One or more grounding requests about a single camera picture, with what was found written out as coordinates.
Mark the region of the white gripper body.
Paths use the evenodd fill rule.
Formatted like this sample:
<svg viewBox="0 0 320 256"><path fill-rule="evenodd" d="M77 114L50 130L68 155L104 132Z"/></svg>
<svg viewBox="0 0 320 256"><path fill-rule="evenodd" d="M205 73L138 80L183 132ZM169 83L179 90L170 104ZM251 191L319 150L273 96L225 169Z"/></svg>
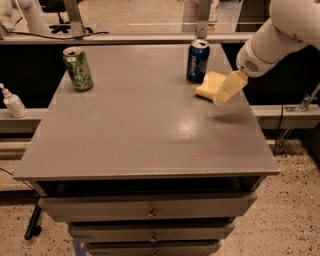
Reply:
<svg viewBox="0 0 320 256"><path fill-rule="evenodd" d="M248 40L238 52L236 66L248 77L257 78L271 70L274 64L259 59L252 49L251 40Z"/></svg>

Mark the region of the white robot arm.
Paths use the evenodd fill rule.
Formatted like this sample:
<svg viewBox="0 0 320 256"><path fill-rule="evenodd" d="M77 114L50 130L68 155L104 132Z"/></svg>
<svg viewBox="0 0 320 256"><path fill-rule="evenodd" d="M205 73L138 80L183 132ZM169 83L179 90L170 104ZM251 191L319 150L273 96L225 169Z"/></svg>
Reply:
<svg viewBox="0 0 320 256"><path fill-rule="evenodd" d="M270 18L240 49L236 65L213 102L222 105L241 91L249 77L261 77L287 55L320 46L320 0L271 0Z"/></svg>

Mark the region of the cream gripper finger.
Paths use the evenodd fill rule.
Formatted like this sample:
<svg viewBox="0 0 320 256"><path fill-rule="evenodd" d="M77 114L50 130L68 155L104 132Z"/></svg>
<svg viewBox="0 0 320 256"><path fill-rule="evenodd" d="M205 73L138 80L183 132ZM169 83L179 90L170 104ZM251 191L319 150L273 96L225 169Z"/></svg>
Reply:
<svg viewBox="0 0 320 256"><path fill-rule="evenodd" d="M240 70L231 72L223 81L221 87L213 99L217 106L228 102L233 96L239 93L248 83L248 76Z"/></svg>

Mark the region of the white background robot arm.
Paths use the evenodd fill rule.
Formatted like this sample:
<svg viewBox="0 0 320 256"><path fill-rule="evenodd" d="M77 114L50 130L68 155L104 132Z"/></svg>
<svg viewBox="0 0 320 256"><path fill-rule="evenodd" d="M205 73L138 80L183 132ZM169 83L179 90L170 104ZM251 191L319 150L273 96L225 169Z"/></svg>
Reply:
<svg viewBox="0 0 320 256"><path fill-rule="evenodd" d="M44 18L41 5L38 0L0 0L0 24L9 32L12 32L13 10L19 10L31 33L42 34L49 32L49 26Z"/></svg>

